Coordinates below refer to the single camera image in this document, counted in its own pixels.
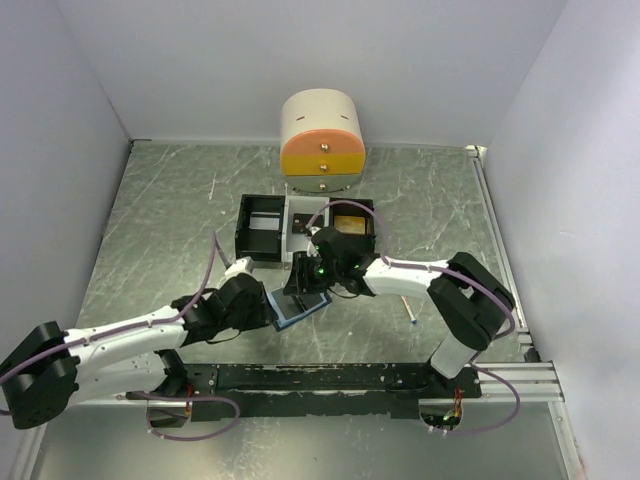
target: small stick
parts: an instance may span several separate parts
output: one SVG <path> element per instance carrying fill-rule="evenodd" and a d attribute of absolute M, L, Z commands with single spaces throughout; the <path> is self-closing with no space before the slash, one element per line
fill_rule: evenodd
<path fill-rule="evenodd" d="M 411 323 L 413 325 L 415 325 L 416 323 L 418 323 L 418 319 L 416 318 L 416 316 L 411 311 L 411 307 L 409 306 L 409 301 L 407 300 L 407 297 L 405 297 L 404 295 L 400 295 L 400 298 L 402 299 L 402 303 L 404 303 L 404 308 L 407 309 L 407 313 L 409 314 L 409 318 L 411 319 Z"/>

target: white wall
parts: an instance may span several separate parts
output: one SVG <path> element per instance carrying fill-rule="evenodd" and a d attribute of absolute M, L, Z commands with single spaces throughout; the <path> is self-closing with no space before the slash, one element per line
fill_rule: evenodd
<path fill-rule="evenodd" d="M 640 2 L 570 0 L 487 174 L 533 338 L 592 479 L 638 478 Z"/>
<path fill-rule="evenodd" d="M 133 138 L 276 140 L 344 90 L 367 142 L 486 145 L 566 0 L 57 0 Z"/>
<path fill-rule="evenodd" d="M 42 322 L 75 323 L 126 150 L 56 6 L 1 2 L 0 358 Z M 0 418 L 0 478 L 20 438 Z"/>

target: purple cable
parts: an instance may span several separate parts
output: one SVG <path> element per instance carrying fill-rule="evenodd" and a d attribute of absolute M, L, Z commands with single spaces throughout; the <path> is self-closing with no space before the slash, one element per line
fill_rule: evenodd
<path fill-rule="evenodd" d="M 496 297 L 492 292 L 487 290 L 483 285 L 481 285 L 480 283 L 476 282 L 472 278 L 469 278 L 469 277 L 467 277 L 466 275 L 463 275 L 460 272 L 456 272 L 455 270 L 451 270 L 450 268 L 443 268 L 443 267 L 438 267 L 438 266 L 430 266 L 429 267 L 427 265 L 421 265 L 419 263 L 411 263 L 411 262 L 400 263 L 400 262 L 393 262 L 393 261 L 389 260 L 387 258 L 387 240 L 388 240 L 387 226 L 385 225 L 385 222 L 382 220 L 382 218 L 378 214 L 376 214 L 373 210 L 371 210 L 369 207 L 367 207 L 366 205 L 362 205 L 361 203 L 354 202 L 353 200 L 334 200 L 332 202 L 327 203 L 320 210 L 318 210 L 316 213 L 314 213 L 313 216 L 311 217 L 311 219 L 309 220 L 309 222 L 307 223 L 306 227 L 308 229 L 310 229 L 313 226 L 313 223 L 318 218 L 318 216 L 324 210 L 326 210 L 327 208 L 332 207 L 333 205 L 341 205 L 341 204 L 353 205 L 355 207 L 358 207 L 358 208 L 364 210 L 365 212 L 367 212 L 369 215 L 371 215 L 376 220 L 376 222 L 378 222 L 378 225 L 381 227 L 381 230 L 382 230 L 382 252 L 380 253 L 380 260 L 382 260 L 386 265 L 388 265 L 390 267 L 406 268 L 406 269 L 411 269 L 411 270 L 427 270 L 427 271 L 440 272 L 440 273 L 444 273 L 445 275 L 448 275 L 450 277 L 457 278 L 458 280 L 461 280 L 461 281 L 465 282 L 467 285 L 475 288 L 476 290 L 480 291 L 482 294 L 486 295 L 489 298 L 489 300 L 491 300 L 493 303 L 495 303 L 498 306 L 498 308 L 500 308 L 502 313 L 504 313 L 506 315 L 507 319 L 509 320 L 509 328 L 507 328 L 504 332 L 499 333 L 498 335 L 496 335 L 495 340 L 497 340 L 499 338 L 506 337 L 507 335 L 513 333 L 513 331 L 516 329 L 516 319 L 513 316 L 513 313 L 511 313 L 511 311 L 509 310 L 509 308 L 507 308 L 507 306 L 504 303 L 502 303 L 500 301 L 500 299 L 498 297 Z M 520 413 L 521 399 L 520 399 L 520 395 L 518 394 L 518 392 L 515 389 L 515 387 L 511 383 L 509 383 L 507 380 L 505 380 L 504 378 L 496 375 L 495 373 L 490 372 L 489 370 L 487 370 L 485 368 L 479 367 L 478 365 L 473 363 L 473 361 L 479 355 L 480 355 L 480 352 L 476 353 L 476 355 L 474 355 L 471 358 L 471 360 L 469 361 L 469 364 L 471 365 L 472 368 L 474 368 L 478 372 L 482 372 L 485 375 L 489 375 L 490 377 L 495 378 L 499 382 L 503 383 L 509 390 L 511 390 L 511 392 L 513 393 L 513 396 L 515 398 L 515 401 L 516 401 L 516 405 L 515 405 L 513 411 L 504 420 L 501 420 L 500 422 L 498 422 L 498 423 L 496 423 L 494 425 L 489 425 L 489 426 L 486 426 L 486 427 L 476 428 L 476 429 L 473 429 L 473 430 L 451 431 L 451 432 L 448 432 L 446 430 L 442 430 L 442 429 L 439 429 L 439 428 L 436 429 L 436 430 L 442 430 L 447 435 L 458 435 L 458 436 L 460 436 L 460 435 L 474 435 L 474 434 L 478 434 L 478 433 L 486 433 L 486 432 L 489 432 L 491 430 L 495 430 L 497 428 L 503 427 L 507 423 L 511 422 L 514 418 L 516 418 L 518 416 L 518 414 Z"/>
<path fill-rule="evenodd" d="M 231 423 L 229 425 L 226 425 L 224 427 L 222 427 L 220 430 L 216 430 L 213 433 L 208 433 L 207 435 L 201 435 L 199 437 L 176 437 L 175 435 L 163 435 L 162 433 L 158 432 L 155 428 L 153 428 L 153 426 L 151 425 L 151 411 L 149 409 L 147 409 L 147 426 L 149 427 L 149 433 L 151 433 L 152 435 L 155 435 L 158 438 L 162 438 L 165 440 L 173 440 L 176 442 L 199 442 L 200 440 L 209 440 L 210 438 L 214 438 L 217 437 L 219 435 L 222 435 L 223 433 L 228 432 L 229 430 L 231 430 L 233 427 L 235 427 L 238 422 L 240 422 L 240 406 L 234 402 L 233 400 L 231 400 L 230 398 L 225 398 L 225 397 L 218 397 L 215 395 L 209 395 L 209 396 L 203 396 L 203 397 L 193 397 L 193 398 L 175 398 L 175 397 L 160 397 L 157 395 L 151 395 L 149 393 L 145 393 L 145 392 L 132 392 L 134 395 L 137 395 L 141 398 L 144 398 L 146 400 L 155 400 L 155 401 L 159 401 L 159 402 L 184 402 L 184 403 L 189 403 L 189 402 L 220 402 L 220 403 L 226 403 L 228 405 L 231 405 L 233 407 L 233 409 L 235 410 L 236 414 L 233 417 L 233 420 L 231 420 Z"/>
<path fill-rule="evenodd" d="M 153 320 L 151 322 L 151 325 L 166 325 L 169 323 L 173 323 L 177 320 L 179 320 L 180 318 L 182 318 L 195 304 L 198 300 L 200 300 L 200 297 L 202 296 L 202 292 L 204 291 L 204 289 L 207 287 L 207 283 L 209 283 L 209 277 L 211 276 L 211 270 L 213 269 L 213 262 L 216 258 L 216 250 L 222 250 L 220 248 L 220 245 L 218 244 L 218 237 L 216 235 L 216 232 L 213 232 L 213 237 L 212 237 L 212 241 L 211 241 L 211 253 L 209 255 L 209 261 L 207 264 L 207 270 L 204 274 L 204 279 L 202 280 L 202 284 L 200 285 L 200 288 L 198 289 L 198 291 L 196 292 L 196 294 L 193 296 L 193 298 L 191 299 L 191 301 L 189 301 L 189 303 L 187 305 L 185 305 L 185 307 L 178 312 L 176 315 L 174 315 L 173 317 L 170 318 L 158 318 L 156 320 Z M 79 338 L 78 340 L 74 340 L 72 342 L 69 343 L 63 343 L 61 345 L 56 345 L 55 347 L 51 347 L 37 355 L 34 355 L 33 357 L 25 360 L 24 362 L 20 363 L 19 365 L 16 365 L 15 367 L 13 367 L 11 370 L 9 370 L 7 373 L 5 373 L 4 375 L 2 375 L 0 377 L 0 385 L 3 385 L 7 380 L 9 380 L 10 378 L 13 378 L 15 375 L 17 375 L 18 373 L 20 373 L 22 370 L 24 370 L 27 367 L 30 367 L 31 365 L 33 365 L 34 363 L 39 362 L 40 360 L 47 358 L 51 355 L 54 355 L 58 352 L 61 352 L 63 350 L 69 349 L 69 348 L 73 348 L 73 347 L 77 347 L 79 345 L 88 345 L 89 343 L 96 341 L 96 340 L 100 340 L 102 338 L 106 338 L 106 337 L 110 337 L 112 335 L 117 335 L 119 333 L 123 333 L 123 332 L 127 332 L 129 330 L 134 330 L 136 328 L 149 328 L 149 322 L 146 321 L 140 321 L 140 322 L 136 322 L 136 323 L 132 323 L 129 325 L 123 325 L 120 327 L 115 327 L 112 328 L 110 330 L 106 330 L 104 332 L 100 332 L 100 333 L 96 333 L 95 335 L 91 335 L 88 338 Z M 0 409 L 0 416 L 8 416 L 11 415 L 11 413 L 8 410 L 2 410 Z"/>

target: purple wire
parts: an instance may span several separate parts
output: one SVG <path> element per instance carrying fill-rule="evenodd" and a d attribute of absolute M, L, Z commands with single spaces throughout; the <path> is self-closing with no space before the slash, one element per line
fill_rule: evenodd
<path fill-rule="evenodd" d="M 422 265 L 422 264 L 419 264 L 419 263 L 411 263 L 411 262 L 406 262 L 406 263 L 405 262 L 393 262 L 393 261 L 389 260 L 387 258 L 387 241 L 388 241 L 388 229 L 387 229 L 387 226 L 386 226 L 385 222 L 382 220 L 382 218 L 378 214 L 376 214 L 373 210 L 371 210 L 369 207 L 367 207 L 366 205 L 362 205 L 361 203 L 354 202 L 353 200 L 333 200 L 332 202 L 327 203 L 320 210 L 318 210 L 316 213 L 313 214 L 313 216 L 311 217 L 311 219 L 309 220 L 309 222 L 306 225 L 307 228 L 310 229 L 313 226 L 313 223 L 316 221 L 318 216 L 324 210 L 326 210 L 327 208 L 332 207 L 334 205 L 342 205 L 342 204 L 344 204 L 344 205 L 353 205 L 355 207 L 358 207 L 358 208 L 364 210 L 365 212 L 367 212 L 369 215 L 371 215 L 376 220 L 376 222 L 378 222 L 378 225 L 381 227 L 381 230 L 382 230 L 382 252 L 380 253 L 380 260 L 382 260 L 386 265 L 388 265 L 390 267 L 406 268 L 406 269 L 410 269 L 410 270 L 426 270 L 426 271 L 440 272 L 440 273 L 444 273 L 445 275 L 448 275 L 450 277 L 457 278 L 458 280 L 462 280 L 467 285 L 477 289 L 482 294 L 486 295 L 489 298 L 489 300 L 491 300 L 493 303 L 495 303 L 498 306 L 498 308 L 500 308 L 502 313 L 504 313 L 506 315 L 507 319 L 509 320 L 509 327 L 504 332 L 499 333 L 498 335 L 496 335 L 495 340 L 497 340 L 499 338 L 506 337 L 507 335 L 513 333 L 513 331 L 516 329 L 516 319 L 513 316 L 513 313 L 511 312 L 511 310 L 509 310 L 509 308 L 504 303 L 502 303 L 498 297 L 496 297 L 492 292 L 487 290 L 483 285 L 481 285 L 480 283 L 476 282 L 474 279 L 469 278 L 469 277 L 467 277 L 466 275 L 463 275 L 460 272 L 456 272 L 455 270 L 451 270 L 450 268 L 444 268 L 444 267 L 438 267 L 438 266 L 427 266 L 427 265 Z M 460 436 L 460 435 L 474 435 L 474 434 L 478 434 L 478 433 L 486 433 L 486 432 L 489 432 L 491 430 L 495 430 L 497 428 L 503 427 L 507 423 L 511 422 L 514 418 L 516 418 L 518 416 L 518 414 L 520 413 L 521 399 L 520 399 L 520 395 L 518 394 L 518 391 L 515 389 L 515 387 L 511 383 L 509 383 L 504 378 L 496 375 L 495 373 L 490 372 L 489 370 L 487 370 L 485 368 L 479 367 L 478 365 L 473 363 L 473 361 L 479 355 L 480 355 L 480 352 L 476 353 L 471 358 L 471 360 L 469 361 L 469 364 L 471 365 L 472 368 L 474 368 L 478 372 L 482 372 L 485 375 L 489 375 L 490 377 L 495 378 L 499 382 L 503 383 L 509 390 L 511 390 L 511 392 L 513 393 L 513 396 L 515 398 L 515 401 L 516 401 L 516 405 L 515 405 L 513 411 L 504 420 L 501 420 L 500 422 L 498 422 L 498 423 L 496 423 L 494 425 L 488 425 L 486 427 L 476 428 L 476 429 L 473 429 L 473 430 L 451 431 L 451 432 L 448 432 L 446 430 L 442 430 L 442 429 L 439 429 L 439 428 L 436 429 L 436 430 L 442 430 L 442 432 L 446 433 L 447 435 L 458 435 L 458 436 Z"/>
<path fill-rule="evenodd" d="M 202 284 L 200 285 L 200 288 L 198 289 L 198 291 L 196 292 L 196 294 L 193 296 L 193 298 L 189 301 L 189 303 L 187 303 L 187 305 L 185 305 L 185 307 L 178 312 L 176 315 L 174 315 L 173 317 L 170 318 L 158 318 L 156 320 L 151 321 L 151 325 L 166 325 L 169 323 L 173 323 L 179 319 L 181 319 L 195 304 L 198 300 L 200 300 L 200 297 L 202 296 L 202 292 L 204 291 L 204 289 L 207 287 L 207 283 L 209 283 L 209 277 L 211 276 L 211 270 L 213 269 L 213 262 L 216 258 L 216 250 L 218 250 L 220 248 L 220 245 L 218 244 L 218 237 L 216 235 L 216 232 L 213 232 L 213 237 L 211 240 L 211 253 L 209 255 L 209 261 L 207 264 L 207 270 L 204 274 L 204 279 L 202 280 Z M 136 322 L 136 323 L 132 323 L 129 325 L 123 325 L 120 327 L 115 327 L 112 328 L 110 330 L 105 330 L 104 332 L 100 332 L 100 333 L 96 333 L 94 335 L 89 336 L 88 338 L 79 338 L 78 340 L 74 340 L 72 342 L 69 343 L 63 343 L 60 345 L 56 345 L 55 347 L 51 347 L 37 355 L 34 355 L 33 357 L 25 360 L 24 362 L 20 363 L 19 365 L 16 365 L 15 367 L 13 367 L 11 370 L 9 370 L 8 372 L 6 372 L 4 375 L 2 375 L 0 377 L 0 386 L 3 385 L 7 380 L 9 380 L 10 378 L 13 378 L 15 375 L 17 375 L 18 373 L 20 373 L 22 370 L 24 370 L 27 367 L 30 367 L 31 365 L 33 365 L 34 363 L 39 362 L 40 360 L 47 358 L 51 355 L 54 355 L 58 352 L 61 352 L 63 350 L 69 349 L 69 348 L 73 348 L 73 347 L 77 347 L 79 345 L 88 345 L 91 342 L 94 342 L 96 340 L 100 340 L 102 338 L 106 338 L 106 337 L 110 337 L 113 335 L 117 335 L 119 333 L 123 333 L 123 332 L 127 332 L 129 330 L 134 330 L 136 328 L 148 328 L 149 327 L 149 322 L 147 321 L 140 321 L 140 322 Z M 0 416 L 8 416 L 11 415 L 11 412 L 9 412 L 8 410 L 3 410 L 0 409 Z"/>
<path fill-rule="evenodd" d="M 219 435 L 222 435 L 223 433 L 228 432 L 229 430 L 231 430 L 233 427 L 235 427 L 238 422 L 240 422 L 240 406 L 234 402 L 233 400 L 231 400 L 230 398 L 225 398 L 225 397 L 218 397 L 215 395 L 209 395 L 209 396 L 202 396 L 202 397 L 193 397 L 193 398 L 175 398 L 175 397 L 160 397 L 158 395 L 152 395 L 149 393 L 145 393 L 145 392 L 132 392 L 134 395 L 137 395 L 141 398 L 144 398 L 146 400 L 155 400 L 155 401 L 159 401 L 159 402 L 184 402 L 184 403 L 190 403 L 190 402 L 220 402 L 220 403 L 226 403 L 228 405 L 231 405 L 233 407 L 233 409 L 235 410 L 236 414 L 233 417 L 233 420 L 231 420 L 231 423 L 229 423 L 229 425 L 226 425 L 224 427 L 222 427 L 219 430 L 216 430 L 213 433 L 208 433 L 207 435 L 201 435 L 199 437 L 177 437 L 175 435 L 164 435 L 160 432 L 158 432 L 155 428 L 153 428 L 153 426 L 151 425 L 151 411 L 149 409 L 147 409 L 147 426 L 149 427 L 149 433 L 151 433 L 152 435 L 155 435 L 158 438 L 162 438 L 165 440 L 173 440 L 175 442 L 199 442 L 201 440 L 209 440 L 210 438 L 214 438 L 217 437 Z"/>

